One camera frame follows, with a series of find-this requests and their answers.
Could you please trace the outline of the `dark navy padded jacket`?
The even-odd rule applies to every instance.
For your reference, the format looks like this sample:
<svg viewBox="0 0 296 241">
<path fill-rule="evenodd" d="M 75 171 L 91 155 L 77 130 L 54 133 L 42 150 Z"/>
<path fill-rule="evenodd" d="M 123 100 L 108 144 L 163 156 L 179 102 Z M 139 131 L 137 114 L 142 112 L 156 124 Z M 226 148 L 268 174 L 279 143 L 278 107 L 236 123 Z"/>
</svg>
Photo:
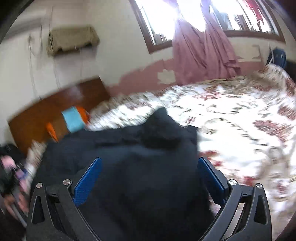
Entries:
<svg viewBox="0 0 296 241">
<path fill-rule="evenodd" d="M 156 110 L 138 126 L 81 130 L 48 144 L 32 185 L 60 184 L 95 158 L 102 172 L 80 210 L 102 240 L 199 240 L 212 223 L 197 170 L 197 128 Z"/>
</svg>

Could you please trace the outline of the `pink curtain panel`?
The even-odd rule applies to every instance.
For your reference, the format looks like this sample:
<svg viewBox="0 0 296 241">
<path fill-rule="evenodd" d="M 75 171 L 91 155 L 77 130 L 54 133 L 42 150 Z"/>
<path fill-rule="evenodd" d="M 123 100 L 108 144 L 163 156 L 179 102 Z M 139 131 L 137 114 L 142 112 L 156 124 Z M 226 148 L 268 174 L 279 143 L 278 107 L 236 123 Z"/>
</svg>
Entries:
<svg viewBox="0 0 296 241">
<path fill-rule="evenodd" d="M 210 1 L 201 1 L 201 10 L 206 23 L 204 47 L 209 79 L 240 75 L 241 68 L 233 46 L 210 14 Z"/>
<path fill-rule="evenodd" d="M 173 59 L 176 81 L 186 85 L 204 81 L 206 22 L 201 1 L 176 1 L 177 20 L 173 37 Z"/>
</svg>

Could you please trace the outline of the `cloth covered wall air conditioner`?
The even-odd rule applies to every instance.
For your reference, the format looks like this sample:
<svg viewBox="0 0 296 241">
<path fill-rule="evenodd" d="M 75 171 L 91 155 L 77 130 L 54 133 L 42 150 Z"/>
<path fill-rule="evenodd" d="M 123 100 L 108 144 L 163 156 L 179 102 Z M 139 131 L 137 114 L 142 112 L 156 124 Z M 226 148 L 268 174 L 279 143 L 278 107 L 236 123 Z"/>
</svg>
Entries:
<svg viewBox="0 0 296 241">
<path fill-rule="evenodd" d="M 99 37 L 92 26 L 71 26 L 55 28 L 49 32 L 47 54 L 55 56 L 73 52 L 88 46 L 97 46 Z"/>
</svg>

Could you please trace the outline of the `red clothes hanging outside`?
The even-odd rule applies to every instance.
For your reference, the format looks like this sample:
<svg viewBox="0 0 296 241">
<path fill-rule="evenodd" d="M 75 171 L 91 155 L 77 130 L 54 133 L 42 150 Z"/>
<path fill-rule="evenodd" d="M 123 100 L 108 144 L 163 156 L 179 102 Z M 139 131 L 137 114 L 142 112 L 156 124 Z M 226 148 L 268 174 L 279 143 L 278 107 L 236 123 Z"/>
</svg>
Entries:
<svg viewBox="0 0 296 241">
<path fill-rule="evenodd" d="M 258 22 L 263 22 L 263 14 L 261 8 L 256 0 L 244 0 L 245 4 L 255 14 Z"/>
</svg>

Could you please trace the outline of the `pink curtain left panel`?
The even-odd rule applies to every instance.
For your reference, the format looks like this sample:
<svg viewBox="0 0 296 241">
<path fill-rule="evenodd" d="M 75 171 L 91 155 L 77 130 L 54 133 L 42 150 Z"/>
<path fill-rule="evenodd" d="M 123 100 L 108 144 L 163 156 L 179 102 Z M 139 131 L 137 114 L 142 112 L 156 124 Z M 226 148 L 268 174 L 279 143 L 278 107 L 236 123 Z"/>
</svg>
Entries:
<svg viewBox="0 0 296 241">
<path fill-rule="evenodd" d="M 173 37 L 173 59 L 176 81 L 186 85 L 204 81 L 206 22 L 201 1 L 176 1 L 177 20 Z"/>
</svg>

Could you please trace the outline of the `wooden bed headboard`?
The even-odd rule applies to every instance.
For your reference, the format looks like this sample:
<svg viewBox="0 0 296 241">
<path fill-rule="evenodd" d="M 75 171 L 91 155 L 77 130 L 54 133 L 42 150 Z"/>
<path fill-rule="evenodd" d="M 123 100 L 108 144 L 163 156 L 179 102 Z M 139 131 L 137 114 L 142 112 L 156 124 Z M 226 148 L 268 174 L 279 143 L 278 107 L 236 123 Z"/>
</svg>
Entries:
<svg viewBox="0 0 296 241">
<path fill-rule="evenodd" d="M 15 144 L 26 155 L 32 141 L 42 143 L 50 139 L 46 124 L 58 117 L 62 111 L 72 106 L 80 106 L 90 111 L 100 102 L 109 99 L 110 95 L 99 77 L 55 92 L 9 120 Z"/>
</svg>

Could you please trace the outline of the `floral patterned bed quilt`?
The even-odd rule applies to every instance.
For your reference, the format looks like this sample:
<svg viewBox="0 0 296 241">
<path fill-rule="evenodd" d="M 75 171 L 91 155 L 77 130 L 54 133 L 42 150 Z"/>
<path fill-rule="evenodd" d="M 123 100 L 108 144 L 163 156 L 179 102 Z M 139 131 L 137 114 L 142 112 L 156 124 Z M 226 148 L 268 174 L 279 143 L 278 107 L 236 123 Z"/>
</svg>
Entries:
<svg viewBox="0 0 296 241">
<path fill-rule="evenodd" d="M 275 64 L 247 76 L 119 95 L 91 110 L 88 130 L 139 125 L 164 107 L 199 129 L 199 150 L 239 183 L 264 185 L 273 239 L 295 213 L 295 78 Z"/>
</svg>

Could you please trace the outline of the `blue bag near bed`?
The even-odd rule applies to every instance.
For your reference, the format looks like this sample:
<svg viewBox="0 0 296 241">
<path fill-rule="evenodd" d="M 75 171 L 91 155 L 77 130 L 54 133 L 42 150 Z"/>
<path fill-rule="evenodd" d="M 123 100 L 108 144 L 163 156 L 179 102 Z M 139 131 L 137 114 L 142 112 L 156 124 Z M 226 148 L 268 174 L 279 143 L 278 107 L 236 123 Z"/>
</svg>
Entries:
<svg viewBox="0 0 296 241">
<path fill-rule="evenodd" d="M 274 49 L 269 47 L 269 56 L 267 58 L 266 63 L 280 66 L 283 69 L 286 68 L 286 65 L 287 65 L 286 52 L 283 49 L 280 49 L 278 47 Z"/>
</svg>

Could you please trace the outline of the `pink curtain right panel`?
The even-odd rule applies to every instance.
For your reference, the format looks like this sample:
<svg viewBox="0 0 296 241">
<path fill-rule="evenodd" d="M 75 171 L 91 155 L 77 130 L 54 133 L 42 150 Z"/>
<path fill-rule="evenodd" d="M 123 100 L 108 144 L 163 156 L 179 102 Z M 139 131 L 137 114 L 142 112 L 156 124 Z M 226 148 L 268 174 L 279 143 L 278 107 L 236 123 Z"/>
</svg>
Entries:
<svg viewBox="0 0 296 241">
<path fill-rule="evenodd" d="M 204 47 L 209 79 L 240 75 L 241 68 L 233 46 L 210 14 L 210 1 L 201 1 L 201 10 L 206 23 Z"/>
</svg>

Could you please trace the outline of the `wooden framed window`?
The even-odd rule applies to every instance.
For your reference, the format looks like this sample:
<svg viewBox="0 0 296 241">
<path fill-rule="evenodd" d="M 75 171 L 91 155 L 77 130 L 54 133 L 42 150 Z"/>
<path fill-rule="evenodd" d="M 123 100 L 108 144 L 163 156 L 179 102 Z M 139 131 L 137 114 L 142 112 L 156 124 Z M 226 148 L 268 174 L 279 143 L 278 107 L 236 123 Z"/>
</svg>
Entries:
<svg viewBox="0 0 296 241">
<path fill-rule="evenodd" d="M 214 20 L 227 37 L 285 38 L 266 1 L 130 1 L 149 53 L 172 46 L 177 22 L 201 33 Z"/>
</svg>

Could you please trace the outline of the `orange blue brown striped pillow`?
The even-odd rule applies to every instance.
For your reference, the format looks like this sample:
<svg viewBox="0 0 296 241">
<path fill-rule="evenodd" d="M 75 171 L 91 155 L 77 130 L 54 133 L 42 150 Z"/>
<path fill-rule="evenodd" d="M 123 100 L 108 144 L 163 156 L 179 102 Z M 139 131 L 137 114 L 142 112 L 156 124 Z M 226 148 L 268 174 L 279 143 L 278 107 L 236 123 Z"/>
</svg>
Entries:
<svg viewBox="0 0 296 241">
<path fill-rule="evenodd" d="M 46 130 L 56 142 L 70 133 L 84 129 L 89 121 L 89 113 L 81 106 L 72 106 L 46 124 Z"/>
</svg>

